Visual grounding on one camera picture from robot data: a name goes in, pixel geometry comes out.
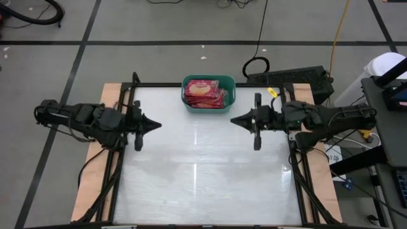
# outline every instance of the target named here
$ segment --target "white table surface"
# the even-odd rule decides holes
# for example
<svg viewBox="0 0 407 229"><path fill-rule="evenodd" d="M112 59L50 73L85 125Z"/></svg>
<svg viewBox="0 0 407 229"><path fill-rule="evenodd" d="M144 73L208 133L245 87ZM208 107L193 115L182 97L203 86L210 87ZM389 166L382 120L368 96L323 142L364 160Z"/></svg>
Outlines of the white table surface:
<svg viewBox="0 0 407 229"><path fill-rule="evenodd" d="M300 225L286 134L262 132L254 151L254 136L230 122L253 108L256 92L270 104L265 88L237 88L229 113L191 114L180 88L136 88L142 112L163 126L141 152L129 135L114 223Z"/></svg>

